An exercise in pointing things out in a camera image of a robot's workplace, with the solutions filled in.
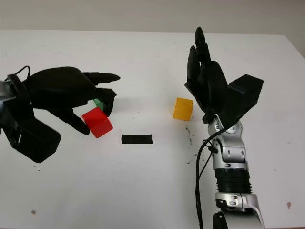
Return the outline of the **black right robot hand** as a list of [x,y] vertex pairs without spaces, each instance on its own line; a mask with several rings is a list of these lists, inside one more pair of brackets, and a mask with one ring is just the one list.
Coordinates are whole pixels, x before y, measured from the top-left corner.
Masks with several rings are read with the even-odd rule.
[[204,112],[203,122],[210,123],[222,110],[227,81],[219,63],[210,57],[201,27],[197,27],[195,45],[189,51],[185,87]]

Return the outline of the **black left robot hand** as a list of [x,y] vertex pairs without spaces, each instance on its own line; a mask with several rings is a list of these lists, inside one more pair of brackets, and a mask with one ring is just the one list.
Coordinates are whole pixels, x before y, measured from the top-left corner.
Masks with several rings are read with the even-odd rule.
[[89,127],[74,113],[74,108],[99,99],[105,105],[104,113],[110,116],[116,93],[99,88],[120,77],[113,73],[82,72],[75,67],[57,67],[41,70],[23,81],[33,108],[47,110],[84,135]]

